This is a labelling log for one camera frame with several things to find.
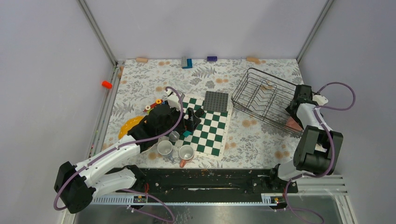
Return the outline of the wooden block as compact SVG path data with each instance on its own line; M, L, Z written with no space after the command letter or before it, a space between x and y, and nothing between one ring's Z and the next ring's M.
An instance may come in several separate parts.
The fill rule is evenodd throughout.
M260 61L260 59L259 58L256 58L256 57L246 57L246 61L247 62L252 62L252 63L255 63L255 64L261 64L261 61Z
M136 62L138 63L148 63L148 59L147 58L142 58L142 57L137 57L135 59Z

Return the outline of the yellow orange plate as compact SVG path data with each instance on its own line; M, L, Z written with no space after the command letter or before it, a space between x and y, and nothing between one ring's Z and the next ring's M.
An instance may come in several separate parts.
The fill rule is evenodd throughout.
M120 128L120 132L118 134L118 139L120 140L124 135L126 135L128 133L128 131L130 129L132 129L134 126L138 125L143 118L144 118L144 116L136 116L134 118L129 119L127 122L125 122Z

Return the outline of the left wooden block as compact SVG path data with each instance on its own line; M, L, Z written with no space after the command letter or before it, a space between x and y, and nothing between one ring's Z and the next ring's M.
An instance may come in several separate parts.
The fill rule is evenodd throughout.
M135 59L136 62L138 63L148 63L148 59L147 58L142 58L142 57L137 57Z

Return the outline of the grey lego baseplate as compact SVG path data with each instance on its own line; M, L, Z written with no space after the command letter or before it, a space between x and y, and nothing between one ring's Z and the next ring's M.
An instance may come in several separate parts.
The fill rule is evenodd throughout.
M212 112L226 112L228 106L228 93L206 91L203 109Z

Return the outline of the blue grey cup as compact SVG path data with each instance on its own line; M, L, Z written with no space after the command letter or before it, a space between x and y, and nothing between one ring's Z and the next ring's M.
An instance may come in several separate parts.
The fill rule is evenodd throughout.
M160 155L162 155L164 158L170 160L172 163L174 163L174 158L173 158L173 145L170 141L168 140L163 140L158 143L157 145L157 151Z

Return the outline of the colourful lego brick toy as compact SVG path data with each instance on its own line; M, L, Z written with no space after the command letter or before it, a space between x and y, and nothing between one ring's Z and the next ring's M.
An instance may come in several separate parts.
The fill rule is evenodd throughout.
M157 105L162 104L164 101L162 99L157 99L154 103L150 104L150 105L146 105L144 108L144 112L149 113L152 109L154 109Z

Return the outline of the right wooden block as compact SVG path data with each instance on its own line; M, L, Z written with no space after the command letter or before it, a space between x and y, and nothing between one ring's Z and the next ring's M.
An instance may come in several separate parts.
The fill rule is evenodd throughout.
M252 62L252 63L255 63L255 64L261 64L261 61L260 61L260 59L259 58L256 58L256 57L246 57L246 61L247 62Z

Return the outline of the large pink mug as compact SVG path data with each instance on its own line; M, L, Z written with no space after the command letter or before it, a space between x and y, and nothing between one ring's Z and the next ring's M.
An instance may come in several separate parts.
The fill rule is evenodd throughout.
M294 132L303 131L303 128L292 117L287 119L285 126Z

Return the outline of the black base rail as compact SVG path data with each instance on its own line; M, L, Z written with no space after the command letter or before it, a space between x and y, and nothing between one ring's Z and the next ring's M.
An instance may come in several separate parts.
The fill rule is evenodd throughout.
M277 206L282 195L334 193L332 181L303 177L292 183L272 169L113 168L94 181L92 204L120 205L262 205Z

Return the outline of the black glitter microphone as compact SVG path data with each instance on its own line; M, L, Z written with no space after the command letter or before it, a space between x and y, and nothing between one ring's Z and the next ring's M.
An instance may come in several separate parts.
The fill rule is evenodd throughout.
M187 113L183 112L182 118L176 128L172 130L168 137L171 142L176 142L180 137L188 137L191 135L198 125L201 123L201 117L204 115L203 109L193 110L193 108L187 108Z

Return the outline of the floral table mat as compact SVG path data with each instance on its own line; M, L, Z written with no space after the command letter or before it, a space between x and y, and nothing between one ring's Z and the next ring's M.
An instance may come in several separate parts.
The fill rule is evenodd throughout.
M244 59L219 59L215 62L193 60L191 69L182 69L178 59L149 60L138 63L128 60L120 79L112 114L105 138L98 151L115 144L121 126L129 119L144 116L146 105L157 99L166 98L165 87L170 86L185 95L184 108L195 110L203 104L206 91L223 92L231 95L248 68L256 68L294 84L303 79L296 60L268 59L261 64ZM237 168L267 169L293 160L301 137L293 137L244 113L233 106L223 157L210 159L194 153L185 165L190 168ZM164 158L153 146L147 151L124 159L118 165L136 165L139 168L179 168L179 149L173 146L174 163Z

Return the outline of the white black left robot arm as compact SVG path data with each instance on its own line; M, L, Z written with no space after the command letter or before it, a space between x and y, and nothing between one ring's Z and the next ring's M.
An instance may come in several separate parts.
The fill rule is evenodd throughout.
M67 209L71 214L86 208L93 199L108 193L144 188L145 180L133 168L123 168L110 173L119 162L150 149L158 139L176 132L180 135L192 133L200 124L204 110L177 109L167 104L156 105L136 125L108 149L85 161L72 165L69 161L58 170L54 190L56 210Z

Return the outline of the green white chessboard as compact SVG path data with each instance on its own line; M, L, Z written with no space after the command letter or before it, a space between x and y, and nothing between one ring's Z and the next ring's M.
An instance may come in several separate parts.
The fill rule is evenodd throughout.
M190 145L196 151L196 155L220 160L224 154L232 110L231 102L227 103L225 112L204 110L205 113L200 118L201 123L196 130L187 137L181 135L172 145L176 149Z

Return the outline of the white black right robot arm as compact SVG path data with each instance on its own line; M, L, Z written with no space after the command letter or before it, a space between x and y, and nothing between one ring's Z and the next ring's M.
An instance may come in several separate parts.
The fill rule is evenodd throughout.
M296 176L323 177L335 169L343 142L342 133L332 130L320 114L320 106L313 99L308 85L297 85L286 111L303 129L293 160L271 169L269 189L280 192L286 181Z

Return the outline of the grey blue lego bricks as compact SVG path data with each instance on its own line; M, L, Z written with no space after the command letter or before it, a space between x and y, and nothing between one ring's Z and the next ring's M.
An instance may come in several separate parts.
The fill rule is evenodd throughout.
M192 59L183 56L181 58L181 67L182 67L182 69L192 68Z

